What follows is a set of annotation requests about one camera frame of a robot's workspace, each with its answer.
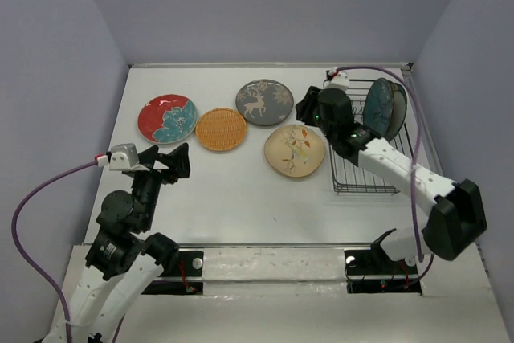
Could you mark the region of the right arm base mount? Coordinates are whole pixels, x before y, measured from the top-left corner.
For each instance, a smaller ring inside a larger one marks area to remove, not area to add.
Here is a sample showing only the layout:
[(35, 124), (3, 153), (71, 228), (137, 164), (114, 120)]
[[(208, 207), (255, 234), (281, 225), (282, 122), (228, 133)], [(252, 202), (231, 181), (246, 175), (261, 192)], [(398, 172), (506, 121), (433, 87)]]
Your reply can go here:
[(346, 250), (344, 274), (348, 294), (422, 293), (415, 266), (387, 257), (376, 262), (369, 249)]

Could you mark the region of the orange woven basket plate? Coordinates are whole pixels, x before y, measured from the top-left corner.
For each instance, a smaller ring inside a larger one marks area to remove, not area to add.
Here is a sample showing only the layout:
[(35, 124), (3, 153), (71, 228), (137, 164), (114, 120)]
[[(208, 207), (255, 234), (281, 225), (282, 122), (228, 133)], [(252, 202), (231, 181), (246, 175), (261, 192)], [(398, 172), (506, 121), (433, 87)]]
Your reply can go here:
[(247, 122), (241, 114), (229, 108), (215, 108), (203, 114), (195, 135), (200, 144), (211, 151), (224, 152), (240, 145), (247, 134)]

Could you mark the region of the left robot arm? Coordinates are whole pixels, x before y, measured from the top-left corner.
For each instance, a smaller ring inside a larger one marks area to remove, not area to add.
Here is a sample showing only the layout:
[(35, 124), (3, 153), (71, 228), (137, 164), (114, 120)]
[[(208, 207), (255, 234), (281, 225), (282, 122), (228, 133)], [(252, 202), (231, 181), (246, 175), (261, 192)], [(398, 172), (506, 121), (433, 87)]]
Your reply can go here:
[(160, 275), (177, 267), (179, 246), (155, 233), (146, 239), (161, 187), (190, 175), (189, 146), (160, 153), (153, 145), (137, 152), (133, 143), (113, 146), (95, 159), (99, 167), (129, 176), (129, 191), (114, 190), (100, 206), (100, 228), (85, 257), (67, 314), (45, 342), (108, 342), (135, 300)]

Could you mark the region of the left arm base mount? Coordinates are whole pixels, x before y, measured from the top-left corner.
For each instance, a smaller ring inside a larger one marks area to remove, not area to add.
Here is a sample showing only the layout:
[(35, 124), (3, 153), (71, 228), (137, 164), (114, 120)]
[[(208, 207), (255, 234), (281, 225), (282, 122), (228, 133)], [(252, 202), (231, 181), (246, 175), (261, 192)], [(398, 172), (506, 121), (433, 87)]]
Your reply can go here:
[(204, 252), (180, 251), (178, 262), (157, 277), (143, 292), (144, 295), (196, 296), (203, 293), (202, 270)]

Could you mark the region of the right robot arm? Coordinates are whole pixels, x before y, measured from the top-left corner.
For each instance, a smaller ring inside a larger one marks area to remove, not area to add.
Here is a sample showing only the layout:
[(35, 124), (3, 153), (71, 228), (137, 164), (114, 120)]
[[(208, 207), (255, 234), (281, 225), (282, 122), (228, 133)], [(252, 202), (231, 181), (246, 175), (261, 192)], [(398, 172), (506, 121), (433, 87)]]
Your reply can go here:
[(309, 87), (296, 104), (296, 119), (319, 128), (337, 155), (410, 199), (412, 226), (388, 230), (373, 242), (369, 261), (376, 271), (388, 272), (399, 260), (425, 255), (452, 261), (487, 230), (481, 192), (473, 181), (455, 182), (396, 150), (356, 121), (344, 91)]

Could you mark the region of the white plate teal lettered rim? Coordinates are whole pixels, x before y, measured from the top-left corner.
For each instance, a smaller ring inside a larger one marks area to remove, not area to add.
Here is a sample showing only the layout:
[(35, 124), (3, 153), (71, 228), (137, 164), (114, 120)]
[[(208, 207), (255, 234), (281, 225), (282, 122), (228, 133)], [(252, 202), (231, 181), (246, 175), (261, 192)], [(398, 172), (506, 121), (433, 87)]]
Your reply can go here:
[(392, 141), (402, 129), (408, 107), (408, 97), (405, 88), (401, 84), (394, 82), (390, 82), (390, 86), (393, 92), (393, 111), (389, 128), (385, 134), (387, 141)]

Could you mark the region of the dark teal blossom plate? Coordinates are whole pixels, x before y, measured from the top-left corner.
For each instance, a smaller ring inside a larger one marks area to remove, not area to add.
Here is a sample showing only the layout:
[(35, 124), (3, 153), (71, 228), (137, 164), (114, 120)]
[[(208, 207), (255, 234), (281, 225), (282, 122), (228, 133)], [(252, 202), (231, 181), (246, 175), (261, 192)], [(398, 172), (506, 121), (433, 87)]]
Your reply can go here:
[(373, 82), (362, 110), (362, 122), (382, 137), (386, 135), (394, 110), (394, 91), (385, 78)]

